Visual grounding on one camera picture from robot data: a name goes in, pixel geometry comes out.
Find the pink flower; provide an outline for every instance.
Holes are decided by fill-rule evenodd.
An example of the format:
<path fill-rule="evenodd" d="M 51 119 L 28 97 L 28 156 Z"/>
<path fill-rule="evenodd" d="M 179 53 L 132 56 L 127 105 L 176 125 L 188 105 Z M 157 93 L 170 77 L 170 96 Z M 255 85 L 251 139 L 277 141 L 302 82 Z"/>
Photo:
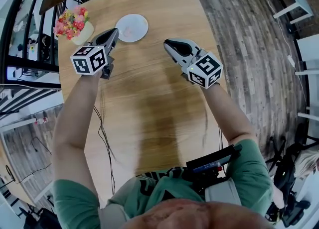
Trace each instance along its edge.
<path fill-rule="evenodd" d="M 83 22 L 78 22 L 78 23 L 77 23 L 77 28 L 78 28 L 79 30 L 82 30 L 82 29 L 84 28 L 84 23 L 83 23 Z"/>
<path fill-rule="evenodd" d="M 82 15 L 77 15 L 77 16 L 75 17 L 75 21 L 77 21 L 77 22 L 84 22 L 84 16 L 82 16 Z"/>
<path fill-rule="evenodd" d="M 84 15 L 85 12 L 86 12 L 86 8 L 85 7 L 81 7 L 79 15 Z"/>
<path fill-rule="evenodd" d="M 73 25 L 75 28 L 78 28 L 78 22 L 77 22 L 77 21 L 73 21 L 72 25 Z"/>
<path fill-rule="evenodd" d="M 74 14 L 77 14 L 77 15 L 79 15 L 80 14 L 80 6 L 76 6 L 75 8 L 74 8 L 74 10 L 73 10 L 73 12 L 74 12 Z"/>
<path fill-rule="evenodd" d="M 53 32 L 55 34 L 62 34 L 63 33 L 63 24 L 59 21 L 56 22 Z"/>
<path fill-rule="evenodd" d="M 72 39 L 73 38 L 73 34 L 74 34 L 73 30 L 71 30 L 71 29 L 67 30 L 66 31 L 66 38 L 68 40 Z"/>
<path fill-rule="evenodd" d="M 74 32 L 74 36 L 76 36 L 76 37 L 77 37 L 77 36 L 79 36 L 79 35 L 80 35 L 80 33 L 81 33 L 81 31 L 77 30 L 77 31 L 75 31 L 75 32 Z"/>

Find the hand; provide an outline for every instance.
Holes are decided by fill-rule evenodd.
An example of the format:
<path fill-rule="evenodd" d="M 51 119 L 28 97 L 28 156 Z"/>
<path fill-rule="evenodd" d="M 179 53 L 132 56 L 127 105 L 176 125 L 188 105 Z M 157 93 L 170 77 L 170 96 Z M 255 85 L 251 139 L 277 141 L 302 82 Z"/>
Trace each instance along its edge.
<path fill-rule="evenodd" d="M 98 83 L 100 80 L 100 77 L 102 76 L 102 70 L 96 72 L 94 75 L 82 75 L 81 79 L 85 80 L 87 82 L 96 82 Z"/>

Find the black cable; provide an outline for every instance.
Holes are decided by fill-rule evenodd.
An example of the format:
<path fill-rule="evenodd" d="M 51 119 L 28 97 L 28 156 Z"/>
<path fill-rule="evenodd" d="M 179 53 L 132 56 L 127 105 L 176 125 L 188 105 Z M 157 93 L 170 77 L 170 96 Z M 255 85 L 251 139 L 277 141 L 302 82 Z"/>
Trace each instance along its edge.
<path fill-rule="evenodd" d="M 37 171 L 42 171 L 42 170 L 45 170 L 46 168 L 48 168 L 52 163 L 50 163 L 48 166 L 44 167 L 44 168 L 41 168 L 41 169 L 38 169 L 32 173 L 30 173 L 28 176 L 25 176 L 22 180 L 20 180 L 19 182 L 15 182 L 16 184 L 20 184 L 23 180 L 25 180 L 27 177 L 33 175 L 34 173 L 36 173 Z"/>
<path fill-rule="evenodd" d="M 12 179 L 10 182 L 8 182 L 8 183 L 6 183 L 5 185 L 3 185 L 2 187 L 0 187 L 0 189 L 1 188 L 3 188 L 3 187 L 5 187 L 6 185 L 9 185 L 11 182 L 13 182 L 14 181 L 14 179 Z"/>
<path fill-rule="evenodd" d="M 93 107 L 93 109 L 94 109 L 96 115 L 98 116 L 98 118 L 100 120 L 100 128 L 98 130 L 98 135 L 103 140 L 103 142 L 104 142 L 104 144 L 106 146 L 106 150 L 108 152 L 108 156 L 109 156 L 110 170 L 111 170 L 111 187 L 112 187 L 112 194 L 114 195 L 114 193 L 115 193 L 115 180 L 114 180 L 114 174 L 113 174 L 113 166 L 112 166 L 111 155 L 114 157 L 114 159 L 115 159 L 115 156 L 114 156 L 114 153 L 111 150 L 111 147 L 110 147 L 109 142 L 108 142 L 108 138 L 106 136 L 106 132 L 104 130 L 104 122 L 103 122 L 104 120 L 102 119 L 101 114 L 99 113 L 98 109 L 95 106 Z"/>
<path fill-rule="evenodd" d="M 8 183 L 6 183 L 5 185 L 3 185 L 2 187 L 0 187 L 0 189 L 3 188 L 3 187 L 5 187 L 5 186 L 7 186 L 7 185 L 9 185 L 9 184 L 12 183 L 12 182 L 15 182 L 16 184 L 20 184 L 20 183 L 21 183 L 23 180 L 25 180 L 27 177 L 33 175 L 33 174 L 36 173 L 37 171 L 45 170 L 45 169 L 48 168 L 51 164 L 52 164 L 52 163 L 50 163 L 48 166 L 46 166 L 46 167 L 44 167 L 44 168 L 42 168 L 42 169 L 38 169 L 38 170 L 36 170 L 36 171 L 30 173 L 29 175 L 25 176 L 22 180 L 20 180 L 20 181 L 18 181 L 18 182 L 16 182 L 14 179 L 12 179 L 10 182 L 8 182 Z"/>
<path fill-rule="evenodd" d="M 43 142 L 36 136 L 36 137 L 34 137 L 32 140 L 31 140 L 31 144 L 32 144 L 32 146 L 33 146 L 33 148 L 34 148 L 34 150 L 37 152 L 37 150 L 35 149 L 35 147 L 34 147 L 34 145 L 33 145 L 33 140 L 35 140 L 35 139 L 37 139 L 40 143 L 41 143 L 41 145 L 52 155 L 52 153 L 51 153 L 51 151 L 43 144 Z"/>
<path fill-rule="evenodd" d="M 219 133 L 219 150 L 221 150 L 224 148 L 224 143 L 223 143 L 222 131 L 221 131 L 219 126 L 218 126 L 218 133 Z"/>

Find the black electronic device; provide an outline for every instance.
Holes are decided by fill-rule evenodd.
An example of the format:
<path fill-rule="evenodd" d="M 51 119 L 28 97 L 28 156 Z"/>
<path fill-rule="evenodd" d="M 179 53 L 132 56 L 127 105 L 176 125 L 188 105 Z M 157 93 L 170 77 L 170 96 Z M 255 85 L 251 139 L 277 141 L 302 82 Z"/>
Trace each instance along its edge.
<path fill-rule="evenodd" d="M 193 181 L 193 189 L 203 194 L 207 187 L 224 182 L 228 177 L 218 178 L 222 166 L 240 156 L 241 145 L 231 145 L 209 155 L 186 163 L 187 171 Z"/>

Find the person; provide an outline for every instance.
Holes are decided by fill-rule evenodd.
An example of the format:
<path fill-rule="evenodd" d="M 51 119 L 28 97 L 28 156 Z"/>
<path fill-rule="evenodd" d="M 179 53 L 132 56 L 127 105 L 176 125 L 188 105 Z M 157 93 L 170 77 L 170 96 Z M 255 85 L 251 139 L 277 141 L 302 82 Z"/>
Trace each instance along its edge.
<path fill-rule="evenodd" d="M 184 168 L 146 173 L 125 183 L 99 208 L 84 155 L 101 73 L 81 76 L 59 114 L 52 149 L 53 196 L 64 229 L 235 229 L 272 228 L 264 219 L 273 183 L 252 125 L 218 84 L 203 90 L 229 145 L 242 145 L 229 163 L 240 205 L 206 202 L 183 177 Z"/>

